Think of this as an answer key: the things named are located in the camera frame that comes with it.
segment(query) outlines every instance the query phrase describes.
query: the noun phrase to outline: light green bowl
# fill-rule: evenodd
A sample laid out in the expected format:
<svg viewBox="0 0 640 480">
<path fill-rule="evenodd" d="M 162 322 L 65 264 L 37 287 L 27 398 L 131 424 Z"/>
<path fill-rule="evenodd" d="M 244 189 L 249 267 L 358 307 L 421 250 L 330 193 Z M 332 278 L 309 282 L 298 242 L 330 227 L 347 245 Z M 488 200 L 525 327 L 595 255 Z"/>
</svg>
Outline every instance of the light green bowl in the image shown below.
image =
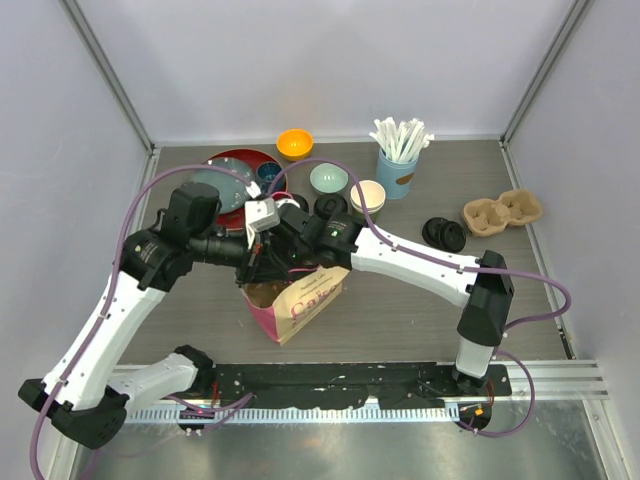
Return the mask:
<svg viewBox="0 0 640 480">
<path fill-rule="evenodd" d="M 311 170 L 309 175 L 311 186 L 319 193 L 339 193 L 349 183 L 349 175 L 340 167 L 331 165 L 330 163 L 321 163 Z"/>
</svg>

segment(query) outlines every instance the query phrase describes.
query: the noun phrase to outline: orange bowl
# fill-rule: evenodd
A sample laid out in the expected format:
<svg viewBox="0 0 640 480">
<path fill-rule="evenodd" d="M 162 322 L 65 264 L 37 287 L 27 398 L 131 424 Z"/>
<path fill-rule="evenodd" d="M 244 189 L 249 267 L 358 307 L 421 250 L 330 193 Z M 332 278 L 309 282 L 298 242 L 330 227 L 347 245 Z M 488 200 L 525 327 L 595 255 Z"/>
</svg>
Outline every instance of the orange bowl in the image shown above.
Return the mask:
<svg viewBox="0 0 640 480">
<path fill-rule="evenodd" d="M 313 137 L 301 128 L 282 132 L 276 143 L 280 154 L 290 162 L 307 158 L 313 148 Z"/>
</svg>

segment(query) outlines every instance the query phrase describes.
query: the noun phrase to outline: teal bowl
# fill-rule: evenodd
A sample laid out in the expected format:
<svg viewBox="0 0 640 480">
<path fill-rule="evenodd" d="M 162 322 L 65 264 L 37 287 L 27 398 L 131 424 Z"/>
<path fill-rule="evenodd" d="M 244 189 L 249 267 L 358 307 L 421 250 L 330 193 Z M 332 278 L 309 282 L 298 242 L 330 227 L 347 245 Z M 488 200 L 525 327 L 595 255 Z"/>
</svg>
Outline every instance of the teal bowl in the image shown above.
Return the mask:
<svg viewBox="0 0 640 480">
<path fill-rule="evenodd" d="M 249 165 L 242 160 L 231 157 L 210 158 L 207 160 L 208 165 L 229 170 L 249 182 L 256 180 L 256 175 Z M 249 200 L 250 195 L 244 183 L 230 175 L 215 170 L 198 170 L 191 176 L 192 182 L 206 183 L 214 186 L 220 193 L 220 213 L 230 213 L 244 206 L 244 202 Z"/>
<path fill-rule="evenodd" d="M 340 167 L 330 163 L 321 163 L 311 170 L 309 180 L 311 180 L 313 189 L 320 195 L 340 193 L 349 183 L 349 175 Z"/>
</svg>

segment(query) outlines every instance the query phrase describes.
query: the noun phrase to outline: paper bag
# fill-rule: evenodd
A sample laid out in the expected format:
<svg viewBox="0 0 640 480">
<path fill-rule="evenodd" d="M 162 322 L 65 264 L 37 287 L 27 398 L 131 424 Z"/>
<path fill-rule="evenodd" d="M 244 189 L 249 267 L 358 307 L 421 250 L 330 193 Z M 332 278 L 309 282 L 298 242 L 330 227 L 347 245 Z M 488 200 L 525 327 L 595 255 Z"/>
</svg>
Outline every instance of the paper bag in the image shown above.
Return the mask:
<svg viewBox="0 0 640 480">
<path fill-rule="evenodd" d="M 280 281 L 248 284 L 242 293 L 267 335 L 284 345 L 340 294 L 348 273 L 341 267 L 320 268 L 289 285 Z"/>
</svg>

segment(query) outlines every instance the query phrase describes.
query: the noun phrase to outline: table surface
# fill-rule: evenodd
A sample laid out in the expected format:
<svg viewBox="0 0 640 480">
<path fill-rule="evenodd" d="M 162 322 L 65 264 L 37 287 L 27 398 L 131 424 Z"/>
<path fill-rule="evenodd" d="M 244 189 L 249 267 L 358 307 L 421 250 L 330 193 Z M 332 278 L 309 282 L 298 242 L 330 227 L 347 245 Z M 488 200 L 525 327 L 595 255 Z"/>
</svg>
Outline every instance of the table surface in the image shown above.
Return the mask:
<svg viewBox="0 0 640 480">
<path fill-rule="evenodd" d="M 201 163 L 231 148 L 255 148 L 274 156 L 275 146 L 181 147 L 161 151 L 157 172 L 177 165 Z M 314 157 L 340 160 L 360 179 L 375 178 L 378 150 L 374 143 L 318 144 Z M 317 195 L 309 183 L 311 165 L 289 175 L 290 191 L 313 205 Z M 187 175 L 162 182 L 149 197 L 144 225 L 166 207 L 170 192 Z M 498 198 L 512 188 L 498 142 L 433 142 L 421 154 L 411 191 L 389 200 L 377 223 L 408 240 L 424 243 L 426 220 L 442 216 L 462 222 L 464 205 L 477 198 Z M 469 235 L 463 254 L 485 250 L 504 255 L 512 269 L 537 271 L 524 228 L 508 228 L 488 237 Z M 513 279 L 516 293 L 510 320 L 549 311 L 543 285 Z M 219 363 L 453 361 L 458 350 L 456 326 L 461 310 L 438 296 L 392 278 L 351 272 L 345 291 L 286 345 L 272 342 L 253 320 L 230 268 L 197 264 L 142 324 L 120 363 L 150 364 L 179 345 L 191 344 Z M 538 322 L 510 332 L 503 348 L 523 359 L 566 358 L 556 324 Z"/>
</svg>

